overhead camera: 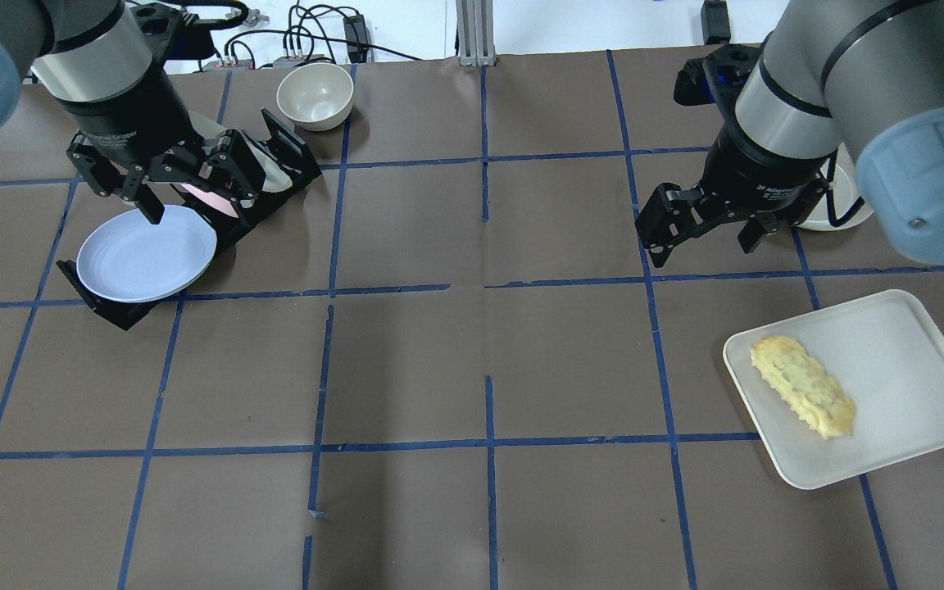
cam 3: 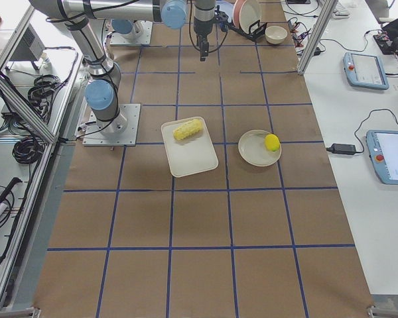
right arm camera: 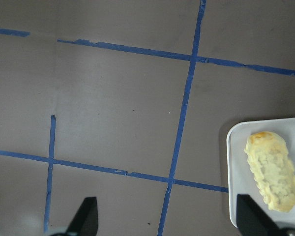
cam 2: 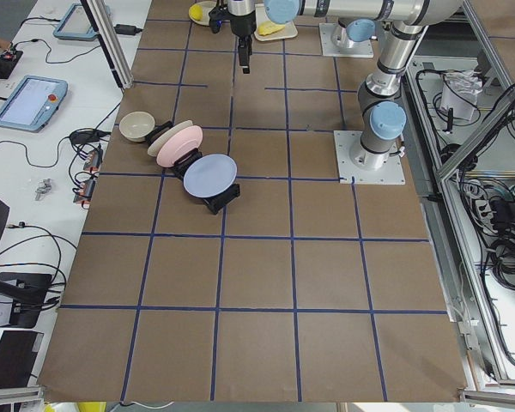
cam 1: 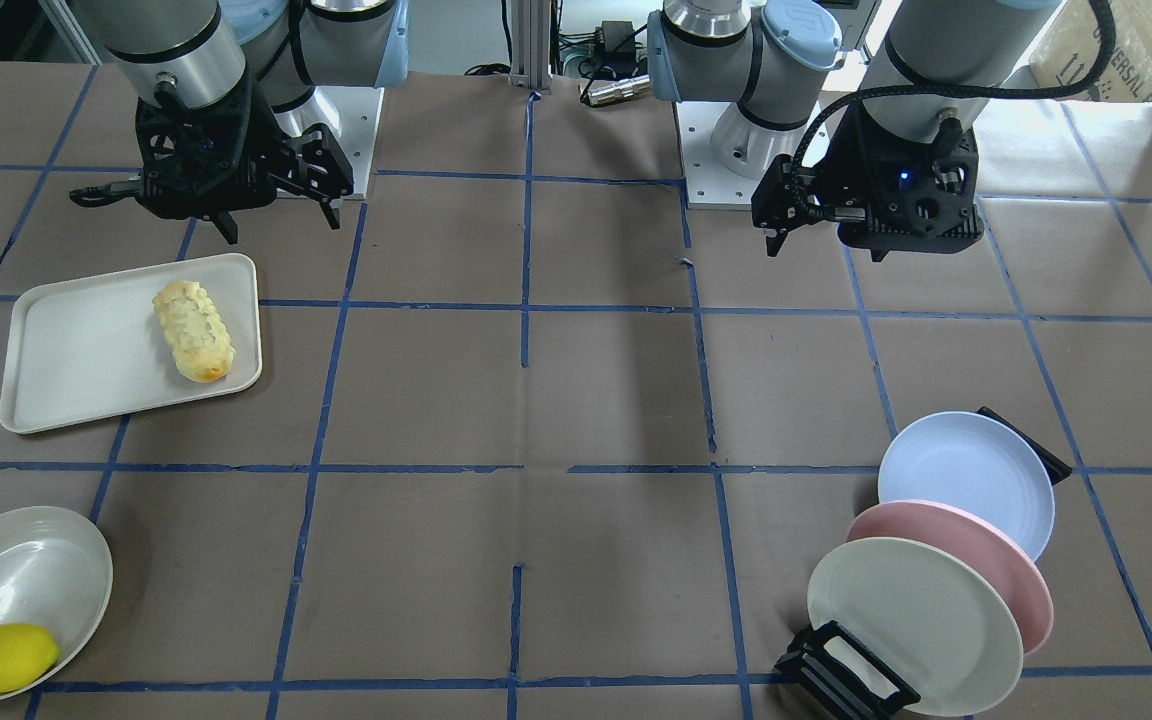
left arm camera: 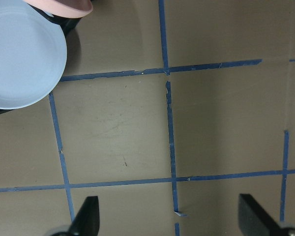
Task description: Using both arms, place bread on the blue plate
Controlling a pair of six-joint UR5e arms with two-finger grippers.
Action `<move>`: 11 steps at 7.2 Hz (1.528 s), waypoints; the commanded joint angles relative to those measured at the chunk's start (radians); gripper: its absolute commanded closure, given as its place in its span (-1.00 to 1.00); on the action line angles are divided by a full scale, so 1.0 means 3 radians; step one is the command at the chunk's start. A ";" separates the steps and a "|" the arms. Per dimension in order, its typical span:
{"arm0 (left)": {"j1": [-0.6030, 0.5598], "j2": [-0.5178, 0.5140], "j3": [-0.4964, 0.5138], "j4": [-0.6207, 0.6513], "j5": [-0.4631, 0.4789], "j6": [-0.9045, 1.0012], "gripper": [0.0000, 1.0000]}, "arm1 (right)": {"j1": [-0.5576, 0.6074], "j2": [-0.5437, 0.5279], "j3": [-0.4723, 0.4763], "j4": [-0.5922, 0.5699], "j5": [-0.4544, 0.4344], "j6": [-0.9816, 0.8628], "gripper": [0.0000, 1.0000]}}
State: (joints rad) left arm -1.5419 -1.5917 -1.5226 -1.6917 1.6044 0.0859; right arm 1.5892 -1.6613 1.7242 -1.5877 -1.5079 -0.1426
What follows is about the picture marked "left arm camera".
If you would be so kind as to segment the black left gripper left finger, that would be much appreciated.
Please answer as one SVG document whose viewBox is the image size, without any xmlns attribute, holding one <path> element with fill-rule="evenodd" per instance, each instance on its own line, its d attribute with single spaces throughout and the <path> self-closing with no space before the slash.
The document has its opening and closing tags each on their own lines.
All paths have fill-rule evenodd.
<svg viewBox="0 0 295 236">
<path fill-rule="evenodd" d="M 70 236 L 97 236 L 99 232 L 99 200 L 89 196 L 84 200 L 68 229 Z"/>
</svg>

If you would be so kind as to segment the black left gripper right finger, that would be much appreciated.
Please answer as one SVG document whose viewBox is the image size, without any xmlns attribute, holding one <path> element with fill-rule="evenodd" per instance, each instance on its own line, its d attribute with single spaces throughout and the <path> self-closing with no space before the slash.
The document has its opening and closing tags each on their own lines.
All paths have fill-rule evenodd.
<svg viewBox="0 0 295 236">
<path fill-rule="evenodd" d="M 250 194 L 239 194 L 238 226 L 244 236 L 274 236 L 280 226 Z"/>
</svg>

